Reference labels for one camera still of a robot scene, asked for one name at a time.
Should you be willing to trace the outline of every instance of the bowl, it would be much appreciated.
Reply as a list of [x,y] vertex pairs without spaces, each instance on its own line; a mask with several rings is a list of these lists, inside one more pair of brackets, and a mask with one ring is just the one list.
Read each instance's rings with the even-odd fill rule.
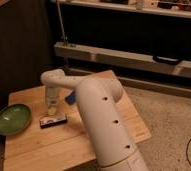
[[31,120],[30,108],[24,104],[14,104],[0,111],[0,135],[8,136],[22,132]]

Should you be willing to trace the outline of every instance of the screw hole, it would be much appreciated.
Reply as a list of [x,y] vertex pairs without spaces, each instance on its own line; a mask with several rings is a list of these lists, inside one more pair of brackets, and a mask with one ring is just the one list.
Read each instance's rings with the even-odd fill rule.
[[113,123],[116,123],[116,124],[117,124],[118,122],[119,122],[118,120],[114,120],[114,121],[113,121]]
[[126,149],[130,149],[130,145],[126,145],[125,148],[126,148]]
[[106,100],[108,100],[108,98],[107,98],[107,97],[103,97],[102,100],[105,100],[105,101],[106,101]]

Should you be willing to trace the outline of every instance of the white object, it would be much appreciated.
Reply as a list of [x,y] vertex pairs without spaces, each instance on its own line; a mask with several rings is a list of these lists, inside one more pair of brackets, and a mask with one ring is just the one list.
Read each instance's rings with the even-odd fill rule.
[[123,95],[117,79],[100,77],[72,77],[62,70],[47,71],[41,80],[50,95],[56,88],[76,90],[76,102],[102,171],[147,171],[148,168],[127,132],[115,102]]

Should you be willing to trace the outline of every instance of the wooden table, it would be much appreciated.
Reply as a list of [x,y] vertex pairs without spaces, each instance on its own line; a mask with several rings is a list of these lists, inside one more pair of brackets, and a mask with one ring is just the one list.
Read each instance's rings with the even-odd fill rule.
[[[115,77],[112,71],[96,75]],[[5,171],[59,171],[95,159],[76,105],[69,106],[64,101],[70,92],[68,89],[60,91],[60,110],[67,113],[68,123],[46,129],[39,126],[39,119],[46,112],[44,86],[10,94],[9,105],[28,105],[32,111],[32,121],[22,133],[6,138]],[[125,91],[117,107],[135,142],[151,136]]]

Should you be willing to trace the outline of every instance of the small object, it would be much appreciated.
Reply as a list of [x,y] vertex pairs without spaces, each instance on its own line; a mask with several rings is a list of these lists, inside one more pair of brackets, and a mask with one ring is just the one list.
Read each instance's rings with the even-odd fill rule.
[[72,91],[69,96],[65,97],[65,101],[69,105],[73,105],[76,102],[76,93],[75,91]]
[[0,135],[22,132],[30,123],[31,111],[24,104],[14,104],[0,111]]
[[163,9],[172,9],[175,6],[177,0],[159,0],[158,7]]
[[137,10],[142,10],[144,5],[144,0],[136,0],[136,9]]
[[46,115],[40,119],[40,127],[48,128],[51,126],[67,123],[67,117],[65,113],[59,113],[55,115]]
[[114,3],[114,4],[128,4],[128,0],[100,0],[100,2]]

